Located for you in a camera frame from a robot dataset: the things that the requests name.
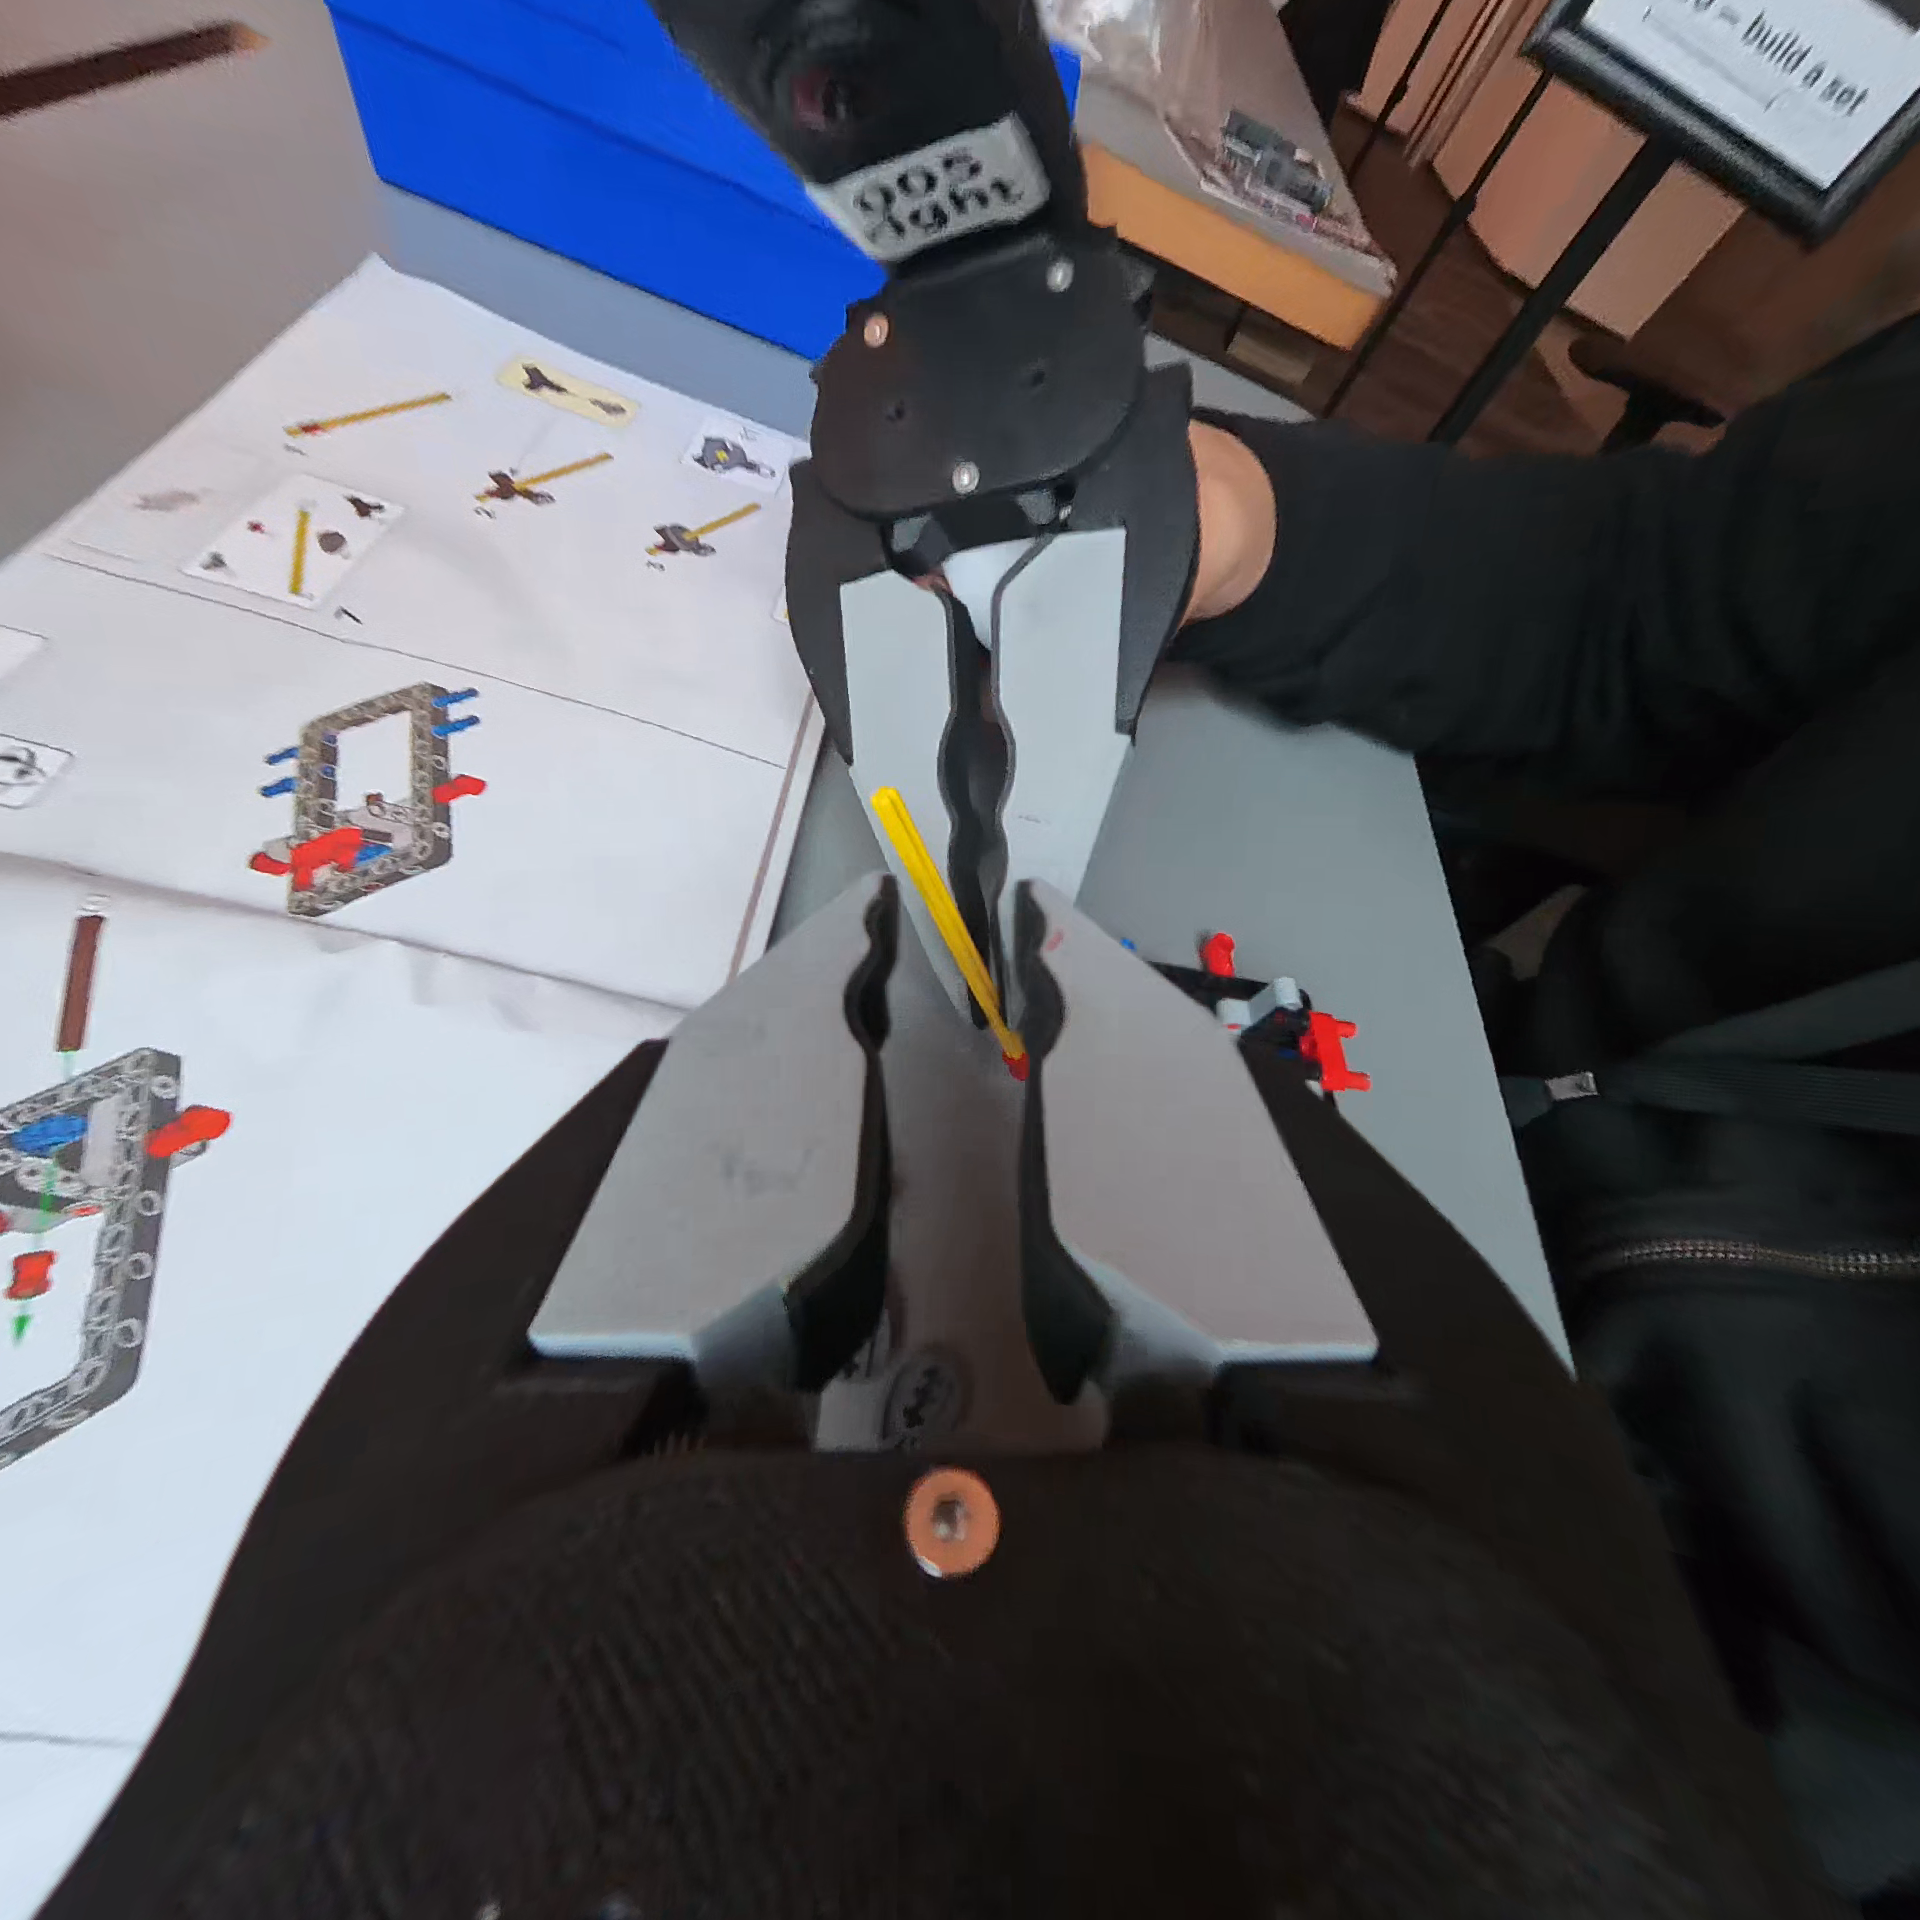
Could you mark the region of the yellow lego axle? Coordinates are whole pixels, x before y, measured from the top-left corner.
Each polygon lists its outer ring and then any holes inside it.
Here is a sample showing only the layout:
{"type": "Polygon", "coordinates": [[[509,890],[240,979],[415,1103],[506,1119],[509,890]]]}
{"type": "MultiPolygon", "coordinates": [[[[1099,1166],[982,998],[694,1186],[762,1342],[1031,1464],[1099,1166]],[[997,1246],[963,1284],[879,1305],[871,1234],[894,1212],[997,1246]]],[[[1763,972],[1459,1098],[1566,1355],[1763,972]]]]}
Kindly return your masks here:
{"type": "Polygon", "coordinates": [[[1024,1048],[1018,1031],[1003,1015],[1002,995],[995,986],[987,958],[969,931],[949,880],[929,851],[906,799],[894,786],[880,786],[871,793],[871,808],[886,841],[899,855],[906,878],[927,906],[929,920],[949,952],[968,995],[992,1031],[999,1056],[1007,1050],[1024,1048]]]}

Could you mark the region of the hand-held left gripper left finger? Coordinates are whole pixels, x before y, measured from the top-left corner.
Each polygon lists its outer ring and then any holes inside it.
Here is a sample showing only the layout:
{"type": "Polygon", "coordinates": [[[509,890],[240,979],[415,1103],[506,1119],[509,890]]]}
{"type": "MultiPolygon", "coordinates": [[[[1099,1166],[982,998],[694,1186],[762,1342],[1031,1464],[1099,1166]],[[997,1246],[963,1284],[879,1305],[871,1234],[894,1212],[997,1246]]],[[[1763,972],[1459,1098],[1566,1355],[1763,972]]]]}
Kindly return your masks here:
{"type": "Polygon", "coordinates": [[[528,1327],[542,1361],[816,1395],[869,1344],[899,921],[896,878],[867,876],[679,1024],[528,1327]]]}

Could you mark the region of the clear plastic bag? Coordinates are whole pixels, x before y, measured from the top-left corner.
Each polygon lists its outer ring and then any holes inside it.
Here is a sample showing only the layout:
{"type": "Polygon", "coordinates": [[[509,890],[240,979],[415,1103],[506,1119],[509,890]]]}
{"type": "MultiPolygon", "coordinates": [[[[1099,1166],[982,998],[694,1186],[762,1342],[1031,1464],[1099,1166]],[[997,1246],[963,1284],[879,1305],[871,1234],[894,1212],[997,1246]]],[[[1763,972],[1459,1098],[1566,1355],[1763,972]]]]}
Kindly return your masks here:
{"type": "Polygon", "coordinates": [[[1041,3],[1080,65],[1073,129],[1173,190],[1369,263],[1361,215],[1283,31],[1283,6],[1041,3]]]}

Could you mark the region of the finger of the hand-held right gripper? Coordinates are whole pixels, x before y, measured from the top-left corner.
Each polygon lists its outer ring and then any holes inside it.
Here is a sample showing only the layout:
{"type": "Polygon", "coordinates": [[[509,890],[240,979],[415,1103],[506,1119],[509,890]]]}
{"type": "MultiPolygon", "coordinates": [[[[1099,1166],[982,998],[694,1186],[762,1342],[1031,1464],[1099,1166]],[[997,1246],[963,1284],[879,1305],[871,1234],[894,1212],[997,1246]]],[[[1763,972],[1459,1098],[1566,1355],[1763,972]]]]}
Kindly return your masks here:
{"type": "Polygon", "coordinates": [[[1122,528],[976,552],[976,616],[1007,748],[995,812],[1003,948],[1016,939],[1019,882],[1042,880],[1080,899],[1133,752],[1118,722],[1122,567],[1122,528]]]}
{"type": "Polygon", "coordinates": [[[894,788],[927,852],[949,871],[958,835],[953,606],[893,569],[847,583],[839,598],[856,793],[879,826],[873,795],[894,788]]]}

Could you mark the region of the dark oval lego piece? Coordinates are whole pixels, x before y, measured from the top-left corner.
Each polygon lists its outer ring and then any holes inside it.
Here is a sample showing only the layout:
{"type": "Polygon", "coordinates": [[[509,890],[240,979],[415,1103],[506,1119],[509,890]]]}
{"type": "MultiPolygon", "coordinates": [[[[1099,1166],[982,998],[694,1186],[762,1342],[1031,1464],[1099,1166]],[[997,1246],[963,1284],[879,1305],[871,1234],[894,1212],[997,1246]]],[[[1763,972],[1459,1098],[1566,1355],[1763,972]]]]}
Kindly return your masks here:
{"type": "Polygon", "coordinates": [[[973,1378],[963,1359],[927,1347],[899,1362],[879,1422],[880,1452],[921,1452],[929,1443],[961,1434],[973,1404],[973,1378]]]}

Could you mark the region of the black office chair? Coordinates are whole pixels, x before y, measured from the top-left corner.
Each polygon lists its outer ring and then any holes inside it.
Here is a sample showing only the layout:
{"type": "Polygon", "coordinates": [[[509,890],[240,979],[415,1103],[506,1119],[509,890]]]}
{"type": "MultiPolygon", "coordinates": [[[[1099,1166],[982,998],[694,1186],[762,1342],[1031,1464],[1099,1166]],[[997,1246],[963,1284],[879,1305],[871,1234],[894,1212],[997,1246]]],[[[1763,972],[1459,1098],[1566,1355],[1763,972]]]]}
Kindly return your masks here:
{"type": "Polygon", "coordinates": [[[1671,425],[1699,433],[1720,433],[1727,425],[1720,408],[1691,394],[1670,368],[1632,344],[1577,335],[1569,348],[1569,361],[1576,374],[1624,398],[1616,423],[1598,447],[1600,456],[1645,449],[1671,425]]]}

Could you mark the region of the blue plastic bin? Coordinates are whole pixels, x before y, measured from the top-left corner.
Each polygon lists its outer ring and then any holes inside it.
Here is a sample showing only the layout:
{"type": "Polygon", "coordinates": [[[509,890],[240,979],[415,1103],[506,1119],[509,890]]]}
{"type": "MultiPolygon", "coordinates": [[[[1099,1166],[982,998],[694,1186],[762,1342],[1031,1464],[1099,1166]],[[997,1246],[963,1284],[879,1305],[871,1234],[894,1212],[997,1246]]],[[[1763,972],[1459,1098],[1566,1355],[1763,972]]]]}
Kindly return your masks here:
{"type": "Polygon", "coordinates": [[[883,281],[1098,275],[1034,6],[327,6],[378,177],[816,358],[883,281]]]}

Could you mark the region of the person's black clothing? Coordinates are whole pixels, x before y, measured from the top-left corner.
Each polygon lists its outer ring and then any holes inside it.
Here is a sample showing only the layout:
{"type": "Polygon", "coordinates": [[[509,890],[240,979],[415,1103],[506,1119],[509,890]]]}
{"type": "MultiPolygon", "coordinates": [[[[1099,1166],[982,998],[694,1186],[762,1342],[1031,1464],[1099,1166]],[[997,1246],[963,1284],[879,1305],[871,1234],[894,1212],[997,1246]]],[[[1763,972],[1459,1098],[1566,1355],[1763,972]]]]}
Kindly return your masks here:
{"type": "Polygon", "coordinates": [[[1577,897],[1529,979],[1477,983],[1503,1072],[1621,1066],[1702,1027],[1919,958],[1917,687],[1889,679],[1689,800],[1557,795],[1546,779],[1440,764],[1446,846],[1472,944],[1551,894],[1577,897]]]}

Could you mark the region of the black lego frame assembly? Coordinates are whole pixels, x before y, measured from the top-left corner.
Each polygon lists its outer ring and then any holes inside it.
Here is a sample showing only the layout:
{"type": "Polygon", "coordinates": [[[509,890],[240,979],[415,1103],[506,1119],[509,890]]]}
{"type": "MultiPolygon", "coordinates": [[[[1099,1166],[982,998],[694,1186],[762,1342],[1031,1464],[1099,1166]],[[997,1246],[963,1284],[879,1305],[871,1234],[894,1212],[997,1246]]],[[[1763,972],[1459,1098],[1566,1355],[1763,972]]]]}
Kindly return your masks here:
{"type": "Polygon", "coordinates": [[[1358,1024],[1333,1015],[1296,977],[1243,963],[1235,931],[1203,929],[1192,955],[1163,955],[1133,935],[1121,948],[1195,1009],[1262,1091],[1295,1088],[1329,1107],[1373,1091],[1373,1074],[1351,1056],[1358,1024]]]}

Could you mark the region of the person's right hand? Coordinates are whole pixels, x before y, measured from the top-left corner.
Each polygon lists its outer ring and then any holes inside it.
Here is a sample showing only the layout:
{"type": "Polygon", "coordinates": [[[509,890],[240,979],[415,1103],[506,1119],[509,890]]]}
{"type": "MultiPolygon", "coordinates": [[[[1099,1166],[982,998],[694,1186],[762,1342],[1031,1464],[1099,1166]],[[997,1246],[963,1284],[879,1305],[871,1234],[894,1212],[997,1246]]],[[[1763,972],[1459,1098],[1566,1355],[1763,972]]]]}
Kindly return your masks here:
{"type": "Polygon", "coordinates": [[[1279,497],[1254,449],[1217,423],[1194,422],[1189,451],[1198,550],[1186,627],[1241,609],[1262,586],[1280,534],[1279,497]]]}

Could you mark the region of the black framed sign stand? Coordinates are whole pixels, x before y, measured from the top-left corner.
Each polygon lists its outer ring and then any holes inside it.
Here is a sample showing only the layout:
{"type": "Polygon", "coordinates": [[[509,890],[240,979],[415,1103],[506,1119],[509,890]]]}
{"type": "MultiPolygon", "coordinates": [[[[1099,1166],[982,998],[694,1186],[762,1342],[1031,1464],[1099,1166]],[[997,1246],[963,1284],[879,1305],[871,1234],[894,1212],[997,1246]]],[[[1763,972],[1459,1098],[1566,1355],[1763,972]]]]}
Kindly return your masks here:
{"type": "Polygon", "coordinates": [[[1632,140],[1431,430],[1459,443],[1673,174],[1806,249],[1917,152],[1917,6],[1546,6],[1521,48],[1632,140]]]}

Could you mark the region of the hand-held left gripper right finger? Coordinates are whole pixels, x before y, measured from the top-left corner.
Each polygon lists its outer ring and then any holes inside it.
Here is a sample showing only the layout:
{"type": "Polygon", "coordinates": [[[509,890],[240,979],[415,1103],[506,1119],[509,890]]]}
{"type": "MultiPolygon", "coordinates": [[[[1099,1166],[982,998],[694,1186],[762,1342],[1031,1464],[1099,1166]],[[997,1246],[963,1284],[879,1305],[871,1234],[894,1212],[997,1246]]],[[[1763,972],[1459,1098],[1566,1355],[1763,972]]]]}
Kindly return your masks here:
{"type": "Polygon", "coordinates": [[[1238,1040],[1042,880],[1016,890],[1019,1302],[1045,1390],[1366,1366],[1376,1327],[1238,1040]]]}

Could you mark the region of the tan box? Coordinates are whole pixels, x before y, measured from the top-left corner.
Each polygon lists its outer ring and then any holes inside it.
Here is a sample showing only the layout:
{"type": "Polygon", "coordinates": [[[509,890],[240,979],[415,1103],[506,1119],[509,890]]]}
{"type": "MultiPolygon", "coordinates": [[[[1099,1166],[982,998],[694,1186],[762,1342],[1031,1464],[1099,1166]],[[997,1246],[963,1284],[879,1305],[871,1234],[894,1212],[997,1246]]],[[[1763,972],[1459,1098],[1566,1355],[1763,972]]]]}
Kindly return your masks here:
{"type": "Polygon", "coordinates": [[[1355,348],[1386,310],[1384,263],[1207,192],[1162,119],[1125,92],[1086,83],[1074,137],[1093,223],[1133,249],[1336,351],[1355,348]]]}

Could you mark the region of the black zippered bag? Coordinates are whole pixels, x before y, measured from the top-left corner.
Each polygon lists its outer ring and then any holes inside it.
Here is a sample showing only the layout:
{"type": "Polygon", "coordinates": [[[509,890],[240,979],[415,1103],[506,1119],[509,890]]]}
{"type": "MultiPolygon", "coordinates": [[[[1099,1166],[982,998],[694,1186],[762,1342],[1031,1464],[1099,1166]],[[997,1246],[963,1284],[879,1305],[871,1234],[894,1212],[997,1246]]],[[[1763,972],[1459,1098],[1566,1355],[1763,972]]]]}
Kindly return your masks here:
{"type": "Polygon", "coordinates": [[[1793,1824],[1862,1915],[1917,1915],[1917,963],[1503,1095],[1793,1824]]]}

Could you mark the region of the white lego instruction booklet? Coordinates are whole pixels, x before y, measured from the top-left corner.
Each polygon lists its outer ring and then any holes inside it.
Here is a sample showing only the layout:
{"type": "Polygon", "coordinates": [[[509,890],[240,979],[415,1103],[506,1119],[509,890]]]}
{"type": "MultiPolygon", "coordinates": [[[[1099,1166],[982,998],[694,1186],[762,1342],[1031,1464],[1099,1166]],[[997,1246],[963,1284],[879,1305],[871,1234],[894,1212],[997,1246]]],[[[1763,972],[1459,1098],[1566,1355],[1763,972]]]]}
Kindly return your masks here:
{"type": "Polygon", "coordinates": [[[6,1915],[406,1274],[766,947],[800,454],[373,258],[6,562],[6,1915]]]}

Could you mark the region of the person's right forearm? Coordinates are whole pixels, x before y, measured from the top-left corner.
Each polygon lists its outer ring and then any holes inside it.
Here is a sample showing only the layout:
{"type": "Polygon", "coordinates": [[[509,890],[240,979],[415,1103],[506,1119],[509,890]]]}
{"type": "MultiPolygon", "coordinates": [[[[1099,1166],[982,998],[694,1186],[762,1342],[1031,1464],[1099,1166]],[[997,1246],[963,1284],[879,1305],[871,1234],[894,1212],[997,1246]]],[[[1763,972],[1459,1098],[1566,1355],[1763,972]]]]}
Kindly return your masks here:
{"type": "Polygon", "coordinates": [[[1280,534],[1173,662],[1295,730],[1675,800],[1917,644],[1919,327],[1883,327],[1687,454],[1486,456],[1201,411],[1280,534]]]}

